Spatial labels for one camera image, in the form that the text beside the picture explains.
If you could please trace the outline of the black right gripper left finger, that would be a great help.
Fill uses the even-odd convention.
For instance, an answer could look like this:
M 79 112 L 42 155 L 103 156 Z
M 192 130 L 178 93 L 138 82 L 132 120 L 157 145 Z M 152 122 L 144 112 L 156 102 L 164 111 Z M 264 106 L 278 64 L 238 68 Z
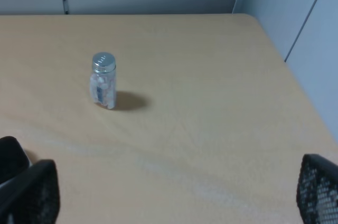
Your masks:
M 1 138 L 1 223 L 56 223 L 60 191 L 54 160 L 32 164 L 15 137 Z

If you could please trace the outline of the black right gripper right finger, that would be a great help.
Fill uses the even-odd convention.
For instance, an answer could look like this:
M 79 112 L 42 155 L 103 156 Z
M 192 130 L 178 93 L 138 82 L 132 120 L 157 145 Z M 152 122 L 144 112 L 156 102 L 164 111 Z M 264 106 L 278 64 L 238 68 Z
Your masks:
M 296 203 L 303 223 L 337 223 L 337 165 L 318 154 L 305 154 Z

